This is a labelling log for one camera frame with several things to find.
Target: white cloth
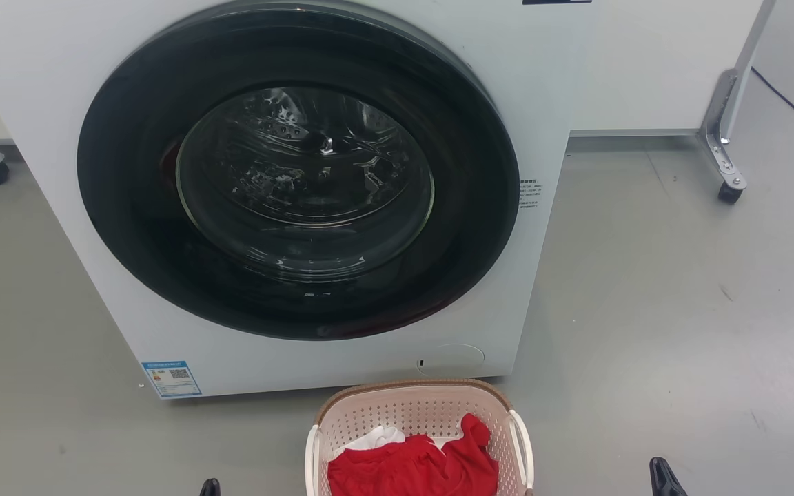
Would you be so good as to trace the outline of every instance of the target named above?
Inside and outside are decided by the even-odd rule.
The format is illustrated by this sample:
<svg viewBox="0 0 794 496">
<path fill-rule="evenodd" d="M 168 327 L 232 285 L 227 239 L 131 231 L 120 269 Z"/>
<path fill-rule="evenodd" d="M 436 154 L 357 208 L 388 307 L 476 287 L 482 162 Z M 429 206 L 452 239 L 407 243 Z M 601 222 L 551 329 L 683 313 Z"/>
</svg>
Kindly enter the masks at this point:
<svg viewBox="0 0 794 496">
<path fill-rule="evenodd" d="M 357 437 L 357 439 L 353 440 L 353 442 L 347 443 L 347 445 L 337 449 L 334 453 L 334 458 L 335 456 L 341 455 L 341 452 L 345 451 L 346 449 L 381 448 L 381 446 L 387 445 L 388 443 L 401 443 L 405 442 L 405 440 L 406 435 L 404 435 L 403 431 L 400 429 L 390 426 L 379 426 L 369 431 L 368 434 L 362 437 Z"/>
</svg>

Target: white washing machine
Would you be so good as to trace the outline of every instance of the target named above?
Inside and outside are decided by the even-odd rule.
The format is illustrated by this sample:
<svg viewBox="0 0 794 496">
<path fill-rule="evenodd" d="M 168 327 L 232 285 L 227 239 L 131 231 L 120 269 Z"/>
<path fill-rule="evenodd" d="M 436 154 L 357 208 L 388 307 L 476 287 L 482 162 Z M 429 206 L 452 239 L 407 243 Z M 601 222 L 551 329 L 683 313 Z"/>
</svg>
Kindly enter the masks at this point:
<svg viewBox="0 0 794 496">
<path fill-rule="evenodd" d="M 0 114 L 162 398 L 506 375 L 594 8 L 0 0 Z"/>
</svg>

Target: gray floor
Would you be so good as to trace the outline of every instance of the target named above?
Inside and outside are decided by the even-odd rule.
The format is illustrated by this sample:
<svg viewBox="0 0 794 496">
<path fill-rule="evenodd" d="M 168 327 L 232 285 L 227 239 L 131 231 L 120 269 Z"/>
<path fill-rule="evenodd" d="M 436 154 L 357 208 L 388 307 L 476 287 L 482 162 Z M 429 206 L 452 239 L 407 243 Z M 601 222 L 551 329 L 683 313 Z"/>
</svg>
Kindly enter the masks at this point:
<svg viewBox="0 0 794 496">
<path fill-rule="evenodd" d="M 574 141 L 516 372 L 536 492 L 794 494 L 794 113 L 752 81 L 719 179 L 684 139 Z M 332 392 L 160 402 L 32 176 L 0 187 L 0 494 L 303 494 Z"/>
</svg>

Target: door glass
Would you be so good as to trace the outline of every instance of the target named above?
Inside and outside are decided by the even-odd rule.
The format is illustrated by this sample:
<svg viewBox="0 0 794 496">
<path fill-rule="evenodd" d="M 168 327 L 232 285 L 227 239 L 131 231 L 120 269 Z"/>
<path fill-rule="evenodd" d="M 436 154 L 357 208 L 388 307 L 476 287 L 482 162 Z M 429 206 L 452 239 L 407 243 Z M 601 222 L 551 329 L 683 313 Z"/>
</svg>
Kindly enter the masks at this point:
<svg viewBox="0 0 794 496">
<path fill-rule="evenodd" d="M 183 208 L 247 267 L 284 280 L 344 280 L 394 258 L 434 201 L 409 132 L 335 91 L 277 87 L 221 103 L 183 141 Z"/>
</svg>

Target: laundry basket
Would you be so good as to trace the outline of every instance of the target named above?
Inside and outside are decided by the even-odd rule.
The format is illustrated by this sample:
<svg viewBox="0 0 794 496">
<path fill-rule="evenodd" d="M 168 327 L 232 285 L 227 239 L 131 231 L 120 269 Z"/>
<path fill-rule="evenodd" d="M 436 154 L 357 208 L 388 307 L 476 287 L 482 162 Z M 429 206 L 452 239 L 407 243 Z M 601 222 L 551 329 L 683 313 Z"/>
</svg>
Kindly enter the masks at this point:
<svg viewBox="0 0 794 496">
<path fill-rule="evenodd" d="M 458 437 L 459 421 L 473 413 L 491 431 L 489 456 L 498 461 L 497 496 L 531 496 L 535 466 L 529 433 L 510 402 L 472 379 L 403 380 L 345 389 L 318 413 L 305 444 L 308 496 L 331 496 L 327 464 L 337 449 L 378 426 L 406 436 Z"/>
</svg>

